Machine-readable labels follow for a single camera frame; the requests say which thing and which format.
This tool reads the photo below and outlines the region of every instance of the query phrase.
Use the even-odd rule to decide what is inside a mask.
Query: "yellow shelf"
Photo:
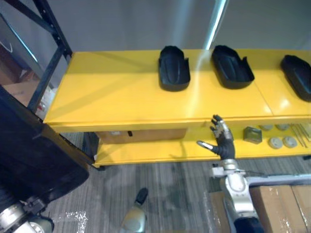
[[[253,144],[243,141],[243,128],[233,127],[237,158],[260,158],[276,156],[293,156],[310,154],[310,142],[304,138],[308,148],[302,147],[291,129],[280,131],[274,127],[270,131],[262,131],[263,142]],[[293,136],[297,140],[297,147],[282,148],[276,150],[268,145],[269,138],[278,136]],[[131,164],[131,163],[155,163],[155,162],[185,162],[200,160],[218,160],[214,153],[196,144],[197,140],[215,144],[213,135],[208,127],[190,128],[185,138],[181,140],[165,140],[155,142],[139,142],[129,144],[100,144],[94,166]]]
[[[213,114],[230,126],[309,120],[310,105],[290,89],[278,66],[285,54],[310,62],[309,51],[238,50],[255,75],[240,90],[220,85],[210,51],[184,53],[189,87],[168,92],[158,83],[158,50],[77,52],[44,122],[57,132],[93,132],[201,127]]]

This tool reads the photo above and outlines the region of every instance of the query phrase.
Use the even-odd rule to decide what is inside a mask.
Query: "black cover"
[[[12,193],[0,183],[0,213],[11,205],[14,205],[16,202],[17,199]]]
[[[88,178],[89,161],[0,86],[0,182],[17,199],[65,195]]]
[[[311,101],[311,67],[299,57],[286,55],[281,67],[285,76],[296,92],[305,101]]]
[[[147,199],[148,192],[149,191],[147,188],[140,189],[140,191],[138,192],[136,196],[135,202],[138,202],[140,205],[142,205]]]
[[[213,51],[212,60],[218,78],[226,88],[244,88],[255,79],[246,57],[241,60],[238,53],[227,46],[217,45]]]
[[[159,58],[160,86],[167,91],[181,91],[188,87],[190,71],[188,58],[176,46],[166,46]]]
[[[264,233],[262,224],[258,218],[244,217],[234,221],[237,233]]]

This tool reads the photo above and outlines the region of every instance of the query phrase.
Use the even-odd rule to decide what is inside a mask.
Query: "cardboard box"
[[[307,232],[289,185],[255,187],[250,194],[266,233]]]
[[[210,193],[210,202],[213,209],[213,219],[217,232],[230,232],[230,225],[224,207],[224,193]]]
[[[22,68],[15,62],[11,54],[0,45],[0,84],[17,83],[21,72]]]
[[[29,81],[24,83],[4,85],[3,88],[13,97],[15,97],[15,99],[27,107],[31,97],[35,92],[35,89],[38,86],[38,83],[39,82]]]
[[[40,81],[40,78],[32,70],[26,71],[26,73],[24,73],[19,79],[20,83],[30,81]]]
[[[186,134],[187,129],[172,130],[134,130],[134,131],[104,131],[96,132],[105,144],[119,144],[131,142],[158,141],[180,139]]]
[[[311,233],[311,185],[292,186],[292,190],[307,230]]]

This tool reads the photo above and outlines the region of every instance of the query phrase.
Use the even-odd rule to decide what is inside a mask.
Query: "robotic hand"
[[[211,126],[210,129],[215,135],[218,146],[213,146],[203,141],[197,141],[197,144],[219,155],[221,160],[234,159],[235,149],[233,145],[233,136],[230,129],[220,116],[214,115],[213,118],[214,119],[212,119],[212,123],[216,128]]]
[[[203,141],[197,141],[197,144],[220,156],[220,166],[212,168],[211,176],[221,178],[220,186],[225,194],[224,206],[231,222],[231,232],[262,233],[264,231],[244,177],[245,171],[239,169],[235,160],[231,130],[218,115],[214,115],[211,121],[215,126],[210,128],[215,135],[217,146]]]

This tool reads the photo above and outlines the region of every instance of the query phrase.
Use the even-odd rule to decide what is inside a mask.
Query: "white wall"
[[[23,0],[34,9],[31,0]],[[201,49],[214,0],[49,0],[73,51]],[[233,48],[311,50],[311,0],[231,0],[214,41]],[[52,37],[7,3],[0,11],[43,68]],[[52,84],[66,70],[62,60]]]

